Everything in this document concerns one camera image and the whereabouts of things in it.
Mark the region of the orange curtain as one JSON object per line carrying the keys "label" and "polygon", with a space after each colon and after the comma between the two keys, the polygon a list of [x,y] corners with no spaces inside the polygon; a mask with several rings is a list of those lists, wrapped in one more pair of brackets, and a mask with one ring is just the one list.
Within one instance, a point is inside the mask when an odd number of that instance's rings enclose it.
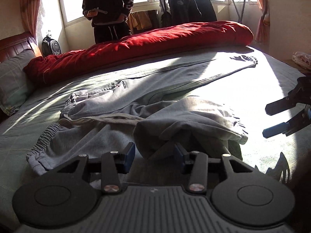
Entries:
{"label": "orange curtain", "polygon": [[40,0],[19,0],[24,30],[36,37]]}
{"label": "orange curtain", "polygon": [[261,10],[261,17],[258,22],[256,42],[261,44],[269,44],[269,34],[270,34],[269,0],[257,0],[257,3]]}

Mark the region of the brown wooden headboard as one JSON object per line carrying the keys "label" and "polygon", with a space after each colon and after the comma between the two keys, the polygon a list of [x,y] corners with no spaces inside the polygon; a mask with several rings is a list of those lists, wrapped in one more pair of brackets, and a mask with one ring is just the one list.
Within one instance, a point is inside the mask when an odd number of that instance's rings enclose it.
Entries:
{"label": "brown wooden headboard", "polygon": [[31,49],[35,56],[42,56],[39,46],[30,32],[14,35],[0,40],[0,62],[17,56],[26,49]]}

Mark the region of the black backpack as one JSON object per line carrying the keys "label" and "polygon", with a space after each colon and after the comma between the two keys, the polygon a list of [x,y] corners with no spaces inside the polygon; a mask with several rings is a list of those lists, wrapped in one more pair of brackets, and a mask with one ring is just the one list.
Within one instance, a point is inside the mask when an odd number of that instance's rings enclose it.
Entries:
{"label": "black backpack", "polygon": [[41,42],[42,54],[44,57],[49,55],[60,55],[62,53],[61,47],[55,39],[52,39],[50,34],[47,34]]}

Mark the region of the person in dark hoodie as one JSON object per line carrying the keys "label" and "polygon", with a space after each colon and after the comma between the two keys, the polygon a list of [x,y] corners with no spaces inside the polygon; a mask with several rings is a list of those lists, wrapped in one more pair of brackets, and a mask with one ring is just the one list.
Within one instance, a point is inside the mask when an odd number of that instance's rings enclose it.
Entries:
{"label": "person in dark hoodie", "polygon": [[117,41],[131,35],[126,23],[133,0],[83,0],[83,15],[93,27],[97,44]]}

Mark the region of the orange right curtain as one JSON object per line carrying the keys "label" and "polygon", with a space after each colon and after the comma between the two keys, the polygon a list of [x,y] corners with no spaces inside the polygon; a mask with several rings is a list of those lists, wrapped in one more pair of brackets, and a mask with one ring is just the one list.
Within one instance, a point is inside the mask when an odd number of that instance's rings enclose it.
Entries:
{"label": "orange right curtain", "polygon": [[261,10],[261,17],[258,22],[256,42],[261,44],[269,44],[269,34],[270,34],[269,0],[257,0],[257,3]]}

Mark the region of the rack with orange clothes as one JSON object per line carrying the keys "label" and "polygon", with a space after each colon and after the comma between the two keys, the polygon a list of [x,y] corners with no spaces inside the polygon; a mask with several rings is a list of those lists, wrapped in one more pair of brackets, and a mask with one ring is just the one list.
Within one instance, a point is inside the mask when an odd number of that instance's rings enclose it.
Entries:
{"label": "rack with orange clothes", "polygon": [[160,27],[157,10],[140,10],[130,13],[127,24],[132,34],[143,33]]}

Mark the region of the grey sweatpants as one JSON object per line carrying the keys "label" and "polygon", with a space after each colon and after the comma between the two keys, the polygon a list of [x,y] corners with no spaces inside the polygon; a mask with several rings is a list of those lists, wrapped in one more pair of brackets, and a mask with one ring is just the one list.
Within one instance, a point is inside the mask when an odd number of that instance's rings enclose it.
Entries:
{"label": "grey sweatpants", "polygon": [[211,100],[205,87],[256,65],[255,57],[241,55],[154,70],[134,67],[128,75],[75,91],[26,160],[42,175],[75,156],[97,158],[130,142],[147,160],[168,157],[174,143],[195,144],[211,157],[232,152],[247,142],[246,129],[228,106]]}

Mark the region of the orange left curtain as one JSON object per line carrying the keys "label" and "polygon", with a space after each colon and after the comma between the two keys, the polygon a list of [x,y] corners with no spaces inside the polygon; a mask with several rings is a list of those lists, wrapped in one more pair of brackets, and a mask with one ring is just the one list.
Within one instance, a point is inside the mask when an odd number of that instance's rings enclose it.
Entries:
{"label": "orange left curtain", "polygon": [[40,0],[19,0],[24,30],[36,37]]}

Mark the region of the pink clothes pile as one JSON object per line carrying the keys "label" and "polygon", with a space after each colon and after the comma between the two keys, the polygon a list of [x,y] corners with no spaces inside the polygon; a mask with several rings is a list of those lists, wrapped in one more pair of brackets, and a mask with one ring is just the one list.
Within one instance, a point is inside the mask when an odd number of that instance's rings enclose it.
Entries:
{"label": "pink clothes pile", "polygon": [[295,52],[292,55],[292,60],[295,64],[301,66],[306,70],[311,69],[311,55],[304,52]]}

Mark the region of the green plaid bed blanket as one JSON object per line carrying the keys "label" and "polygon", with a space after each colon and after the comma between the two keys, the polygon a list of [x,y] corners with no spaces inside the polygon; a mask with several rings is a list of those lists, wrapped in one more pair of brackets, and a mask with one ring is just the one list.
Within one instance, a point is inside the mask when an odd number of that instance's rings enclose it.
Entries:
{"label": "green plaid bed blanket", "polygon": [[[260,172],[285,183],[295,183],[310,171],[310,128],[290,136],[263,137],[263,130],[294,117],[301,105],[269,116],[267,104],[283,98],[301,77],[301,72],[251,47],[202,49],[168,56],[149,58],[85,74],[57,83],[38,87],[19,110],[1,123],[1,224],[9,229],[19,226],[12,208],[14,192],[38,174],[29,166],[26,155],[49,125],[59,120],[66,99],[75,91],[95,88],[119,74],[128,75],[134,67],[152,70],[190,61],[228,60],[232,56],[248,55],[257,65],[246,68],[205,87],[216,103],[228,106],[239,116],[248,134],[247,142],[232,153]],[[144,159],[137,152],[133,169],[122,180],[148,185],[180,183],[182,179],[170,166],[160,166],[168,157]]]}

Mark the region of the dark jackets on rack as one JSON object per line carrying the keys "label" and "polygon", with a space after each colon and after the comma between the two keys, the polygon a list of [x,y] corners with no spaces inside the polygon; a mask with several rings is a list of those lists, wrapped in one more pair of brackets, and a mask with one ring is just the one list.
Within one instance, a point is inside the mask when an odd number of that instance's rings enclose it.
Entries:
{"label": "dark jackets on rack", "polygon": [[159,0],[161,26],[184,23],[216,22],[217,15],[210,0]]}

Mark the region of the grey plaid pillow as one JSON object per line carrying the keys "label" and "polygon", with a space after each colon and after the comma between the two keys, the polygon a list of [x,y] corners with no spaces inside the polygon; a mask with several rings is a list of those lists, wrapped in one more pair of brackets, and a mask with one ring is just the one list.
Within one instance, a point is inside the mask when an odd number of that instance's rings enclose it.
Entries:
{"label": "grey plaid pillow", "polygon": [[7,116],[15,114],[34,91],[23,71],[33,58],[32,49],[25,49],[1,63],[1,111]]}

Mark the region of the wooden side table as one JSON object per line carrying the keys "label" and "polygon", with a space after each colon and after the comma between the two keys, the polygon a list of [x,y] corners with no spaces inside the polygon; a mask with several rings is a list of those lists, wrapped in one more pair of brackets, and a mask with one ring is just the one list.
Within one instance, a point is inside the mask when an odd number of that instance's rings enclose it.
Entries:
{"label": "wooden side table", "polygon": [[305,76],[309,76],[311,75],[311,71],[307,70],[301,66],[299,66],[298,64],[296,64],[293,60],[291,59],[286,59],[286,60],[282,60],[282,62],[284,62],[285,64],[297,69],[299,72],[301,72],[302,74],[304,74]]}

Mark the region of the red duvet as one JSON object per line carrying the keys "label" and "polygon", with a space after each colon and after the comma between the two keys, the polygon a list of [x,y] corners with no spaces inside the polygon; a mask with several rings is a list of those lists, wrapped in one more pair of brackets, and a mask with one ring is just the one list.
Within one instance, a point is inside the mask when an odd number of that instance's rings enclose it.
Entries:
{"label": "red duvet", "polygon": [[251,29],[233,21],[195,22],[158,28],[95,44],[86,50],[36,57],[23,69],[35,86],[50,86],[106,68],[202,48],[247,46]]}

